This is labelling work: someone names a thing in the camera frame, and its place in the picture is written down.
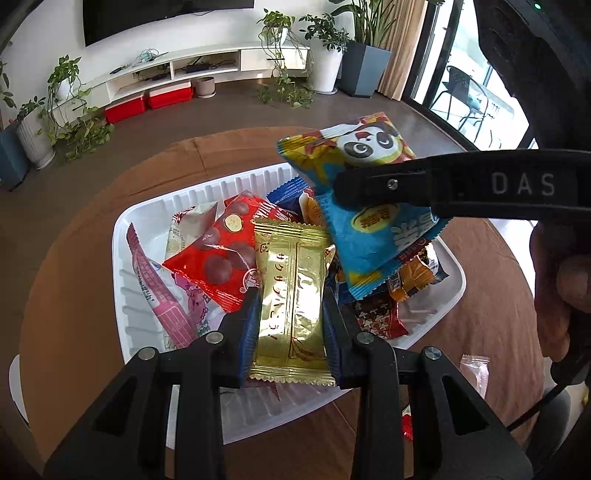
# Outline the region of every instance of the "potted plant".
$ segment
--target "potted plant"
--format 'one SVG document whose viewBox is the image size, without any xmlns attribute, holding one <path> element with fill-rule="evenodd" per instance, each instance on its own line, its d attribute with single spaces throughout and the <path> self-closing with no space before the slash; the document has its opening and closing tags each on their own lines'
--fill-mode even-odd
<svg viewBox="0 0 591 480">
<path fill-rule="evenodd" d="M 256 23 L 263 23 L 261 35 L 267 40 L 269 44 L 283 45 L 287 39 L 287 35 L 293 23 L 296 21 L 295 17 L 289 17 L 281 12 L 269 12 L 264 9 L 265 16 Z"/>
<path fill-rule="evenodd" d="M 291 30 L 285 25 L 291 25 L 295 21 L 295 17 L 288 17 L 281 12 L 269 12 L 265 9 L 265 17 L 261 18 L 257 23 L 263 22 L 264 26 L 259 33 L 259 40 L 261 40 L 261 48 L 265 51 L 268 59 L 272 61 L 271 80 L 269 83 L 261 85 L 258 97 L 263 103 L 270 103 L 273 101 L 287 102 L 293 108 L 305 107 L 307 108 L 312 103 L 312 94 L 309 89 L 300 86 L 288 74 L 285 66 L 285 57 L 281 45 L 283 44 L 284 33 L 287 38 L 291 40 L 294 47 L 297 49 L 302 62 L 304 61 L 303 53 L 301 52 L 298 41 L 294 37 Z M 273 32 L 273 28 L 281 28 L 281 35 L 277 33 L 279 30 Z"/>
<path fill-rule="evenodd" d="M 336 93 L 335 81 L 339 73 L 343 53 L 347 50 L 349 33 L 335 27 L 335 18 L 330 14 L 322 17 L 306 15 L 300 22 L 311 22 L 306 30 L 306 40 L 310 40 L 310 52 L 314 68 L 308 76 L 308 86 L 317 93 L 330 95 Z"/>
<path fill-rule="evenodd" d="M 60 58 L 59 64 L 47 80 L 47 105 L 41 110 L 41 116 L 47 118 L 47 136 L 51 144 L 64 141 L 67 145 L 66 161 L 95 152 L 98 146 L 111 140 L 111 133 L 115 129 L 104 118 L 93 116 L 97 107 L 89 107 L 86 101 L 91 89 L 80 88 L 82 83 L 77 65 L 79 61 L 80 58 L 69 60 L 68 55 Z M 70 85 L 66 99 L 80 103 L 76 110 L 82 115 L 72 121 L 64 116 L 59 106 L 59 91 L 64 81 Z"/>
<path fill-rule="evenodd" d="M 10 81 L 8 75 L 4 72 L 5 65 L 0 60 L 0 100 L 4 101 L 6 106 L 12 109 L 17 106 L 12 100 L 12 93 L 8 90 Z M 4 128 L 0 112 L 0 183 L 8 190 L 19 186 L 29 170 L 29 162 L 18 140 L 16 130 L 16 124 L 9 124 Z"/>
<path fill-rule="evenodd" d="M 17 115 L 17 135 L 29 160 L 33 162 L 37 170 L 49 165 L 56 153 L 41 124 L 41 107 L 45 103 L 45 97 L 37 97 L 25 103 Z"/>
<path fill-rule="evenodd" d="M 80 89 L 81 83 L 78 77 L 80 74 L 80 67 L 78 66 L 80 58 L 70 60 L 68 55 L 61 57 L 59 64 L 49 77 L 47 82 L 53 85 L 58 102 L 68 100 Z"/>
<path fill-rule="evenodd" d="M 341 4 L 346 0 L 329 0 Z M 334 16 L 345 12 L 353 14 L 355 40 L 349 42 L 343 56 L 343 69 L 339 87 L 351 96 L 369 98 L 378 87 L 390 55 L 380 48 L 386 33 L 395 20 L 390 19 L 394 1 L 384 5 L 384 0 L 350 0 L 332 12 Z"/>
</svg>

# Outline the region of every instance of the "white wall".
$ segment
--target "white wall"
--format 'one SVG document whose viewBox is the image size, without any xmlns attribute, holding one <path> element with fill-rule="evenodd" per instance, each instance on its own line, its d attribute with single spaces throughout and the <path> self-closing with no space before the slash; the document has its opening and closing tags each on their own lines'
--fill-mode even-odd
<svg viewBox="0 0 591 480">
<path fill-rule="evenodd" d="M 255 0 L 254 9 L 214 11 L 202 17 L 182 15 L 141 25 L 85 47 L 82 0 L 44 0 L 19 27 L 12 38 L 13 45 L 2 53 L 2 61 L 8 63 L 5 71 L 10 78 L 10 90 L 20 106 L 35 95 L 47 94 L 47 78 L 61 56 L 82 57 L 80 78 L 84 82 L 129 63 L 146 48 L 163 53 L 201 45 L 257 41 L 261 25 L 256 21 L 264 16 L 264 8 L 300 17 L 330 12 L 335 5 L 327 0 Z M 5 105 L 0 108 L 5 119 L 16 116 Z"/>
</svg>

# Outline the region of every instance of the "curtain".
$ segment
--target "curtain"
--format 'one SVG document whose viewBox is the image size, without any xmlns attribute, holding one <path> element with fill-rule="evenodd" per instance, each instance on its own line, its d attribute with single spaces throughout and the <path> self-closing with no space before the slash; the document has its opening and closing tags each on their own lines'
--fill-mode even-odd
<svg viewBox="0 0 591 480">
<path fill-rule="evenodd" d="M 427 2 L 425 0 L 387 0 L 395 2 L 391 18 L 396 22 L 386 34 L 382 48 L 390 50 L 392 56 L 379 83 L 378 91 L 385 96 L 400 100 L 408 80 L 408 73 L 417 51 Z"/>
</svg>

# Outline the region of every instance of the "hand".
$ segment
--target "hand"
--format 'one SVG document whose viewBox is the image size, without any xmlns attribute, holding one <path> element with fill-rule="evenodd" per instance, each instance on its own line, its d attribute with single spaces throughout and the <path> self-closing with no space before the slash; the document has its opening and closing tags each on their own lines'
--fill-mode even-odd
<svg viewBox="0 0 591 480">
<path fill-rule="evenodd" d="M 569 351 L 571 307 L 591 313 L 591 256 L 565 258 L 560 248 L 548 246 L 541 223 L 531 234 L 530 253 L 542 354 L 559 362 Z"/>
</svg>

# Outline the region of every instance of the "brown tablecloth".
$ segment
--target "brown tablecloth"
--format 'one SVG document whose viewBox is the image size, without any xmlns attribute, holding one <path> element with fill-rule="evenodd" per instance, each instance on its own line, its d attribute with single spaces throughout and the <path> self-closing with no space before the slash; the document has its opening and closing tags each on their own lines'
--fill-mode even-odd
<svg viewBox="0 0 591 480">
<path fill-rule="evenodd" d="M 117 178 L 61 232 L 31 289 L 21 333 L 22 391 L 44 459 L 123 366 L 111 266 L 118 216 L 163 193 L 280 163 L 276 140 L 305 130 L 245 129 L 174 144 Z M 436 345 L 456 364 L 464 353 L 490 357 L 486 400 L 508 423 L 539 400 L 543 388 L 532 295 L 487 220 L 455 219 L 442 237 L 464 268 L 467 289 L 415 347 Z M 227 445 L 228 475 L 348 478 L 356 415 L 353 392 L 285 426 Z M 531 423 L 517 431 L 520 441 L 530 429 Z M 285 452 L 294 465 L 285 464 Z"/>
</svg>

